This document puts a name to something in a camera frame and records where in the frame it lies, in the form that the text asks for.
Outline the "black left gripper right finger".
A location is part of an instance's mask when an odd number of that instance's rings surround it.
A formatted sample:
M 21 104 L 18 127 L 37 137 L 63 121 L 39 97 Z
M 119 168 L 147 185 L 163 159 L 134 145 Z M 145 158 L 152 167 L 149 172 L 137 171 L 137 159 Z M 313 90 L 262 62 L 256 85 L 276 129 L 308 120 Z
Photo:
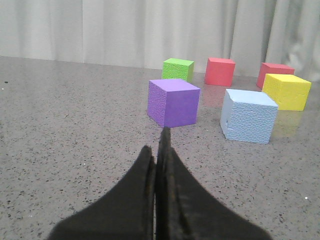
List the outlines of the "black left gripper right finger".
M 261 227 L 214 198 L 194 178 L 171 146 L 170 128 L 159 140 L 156 180 L 156 239 L 270 240 Z

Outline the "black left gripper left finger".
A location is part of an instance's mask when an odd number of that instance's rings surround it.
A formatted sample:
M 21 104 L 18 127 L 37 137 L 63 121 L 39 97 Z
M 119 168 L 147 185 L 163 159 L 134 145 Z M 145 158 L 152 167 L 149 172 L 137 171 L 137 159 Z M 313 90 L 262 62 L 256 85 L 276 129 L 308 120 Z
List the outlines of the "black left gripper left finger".
M 60 221 L 50 240 L 151 240 L 156 164 L 144 146 L 125 176 L 103 197 Z

